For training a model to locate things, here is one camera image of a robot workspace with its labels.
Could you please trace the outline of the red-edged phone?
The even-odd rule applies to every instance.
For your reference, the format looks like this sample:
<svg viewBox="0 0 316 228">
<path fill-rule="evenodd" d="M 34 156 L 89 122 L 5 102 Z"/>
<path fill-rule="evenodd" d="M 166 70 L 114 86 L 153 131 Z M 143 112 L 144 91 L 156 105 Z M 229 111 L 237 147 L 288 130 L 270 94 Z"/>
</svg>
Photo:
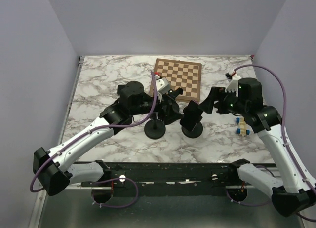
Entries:
<svg viewBox="0 0 316 228">
<path fill-rule="evenodd" d="M 198 109 L 199 103 L 191 100 L 183 109 L 183 117 L 180 120 L 180 125 L 188 131 L 192 131 L 195 126 L 201 121 L 203 111 Z"/>
</svg>

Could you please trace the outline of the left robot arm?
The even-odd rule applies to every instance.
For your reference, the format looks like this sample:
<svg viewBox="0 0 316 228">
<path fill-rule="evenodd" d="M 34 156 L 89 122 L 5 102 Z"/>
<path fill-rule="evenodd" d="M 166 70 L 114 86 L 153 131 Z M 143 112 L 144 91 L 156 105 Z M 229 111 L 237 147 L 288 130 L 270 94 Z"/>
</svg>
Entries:
<svg viewBox="0 0 316 228">
<path fill-rule="evenodd" d="M 182 118 L 175 99 L 183 94 L 183 89 L 172 90 L 165 78 L 154 80 L 154 83 L 156 91 L 153 96 L 145 93 L 143 84 L 138 81 L 118 85 L 119 98 L 80 133 L 49 150 L 40 147 L 34 152 L 33 172 L 48 195 L 57 195 L 75 183 L 95 182 L 99 186 L 106 185 L 110 177 L 105 163 L 75 162 L 100 142 L 125 128 L 136 126 L 133 116 L 146 114 L 146 121 L 156 115 L 159 123 L 164 125 Z"/>
</svg>

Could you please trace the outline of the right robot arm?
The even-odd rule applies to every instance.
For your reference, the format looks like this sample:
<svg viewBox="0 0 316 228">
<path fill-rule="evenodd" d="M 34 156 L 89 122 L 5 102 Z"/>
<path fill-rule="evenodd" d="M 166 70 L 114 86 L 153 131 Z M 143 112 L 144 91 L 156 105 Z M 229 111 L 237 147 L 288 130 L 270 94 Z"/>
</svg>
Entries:
<svg viewBox="0 0 316 228">
<path fill-rule="evenodd" d="M 222 87 L 211 88 L 199 109 L 207 114 L 216 108 L 219 114 L 241 115 L 270 152 L 281 178 L 268 175 L 249 161 L 240 159 L 230 164 L 228 181 L 234 185 L 241 181 L 250 183 L 267 195 L 284 217 L 313 206 L 316 181 L 291 146 L 277 109 L 264 105 L 261 83 L 255 78 L 242 78 L 237 82 L 237 89 L 235 93 Z"/>
</svg>

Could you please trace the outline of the wooden chessboard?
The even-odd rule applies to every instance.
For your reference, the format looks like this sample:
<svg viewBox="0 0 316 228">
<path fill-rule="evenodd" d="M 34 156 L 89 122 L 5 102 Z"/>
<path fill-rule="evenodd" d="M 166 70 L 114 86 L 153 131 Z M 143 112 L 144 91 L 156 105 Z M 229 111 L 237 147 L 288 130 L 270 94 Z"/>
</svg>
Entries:
<svg viewBox="0 0 316 228">
<path fill-rule="evenodd" d="M 171 89 L 183 89 L 179 102 L 200 101 L 202 64 L 180 60 L 156 59 L 154 72 L 170 83 Z"/>
</svg>

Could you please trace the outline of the wooden toy car blue wheels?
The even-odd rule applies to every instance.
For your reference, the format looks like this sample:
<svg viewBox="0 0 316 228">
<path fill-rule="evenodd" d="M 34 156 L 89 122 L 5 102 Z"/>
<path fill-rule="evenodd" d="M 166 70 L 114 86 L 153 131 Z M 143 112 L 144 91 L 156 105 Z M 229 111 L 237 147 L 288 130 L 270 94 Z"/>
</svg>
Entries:
<svg viewBox="0 0 316 228">
<path fill-rule="evenodd" d="M 248 136 L 250 134 L 250 130 L 248 129 L 248 125 L 246 124 L 243 117 L 237 117 L 236 124 L 237 124 L 236 134 L 243 136 L 243 137 Z"/>
</svg>

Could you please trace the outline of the aluminium frame rail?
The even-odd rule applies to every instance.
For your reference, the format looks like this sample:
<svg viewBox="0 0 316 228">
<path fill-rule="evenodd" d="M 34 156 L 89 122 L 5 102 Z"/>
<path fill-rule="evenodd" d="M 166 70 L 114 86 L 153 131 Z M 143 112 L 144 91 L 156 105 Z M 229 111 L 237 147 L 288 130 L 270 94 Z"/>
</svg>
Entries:
<svg viewBox="0 0 316 228">
<path fill-rule="evenodd" d="M 256 168 L 258 168 L 258 169 L 260 169 L 261 171 L 263 171 L 262 170 L 262 166 L 261 165 L 256 165 L 256 164 L 254 164 L 254 166 L 256 167 Z M 81 186 L 81 183 L 75 183 L 75 184 L 70 184 L 70 185 L 68 185 L 64 190 L 66 190 L 66 189 L 86 189 L 86 190 L 88 190 L 88 189 L 91 189 L 92 190 L 92 188 L 91 187 L 82 187 Z"/>
</svg>

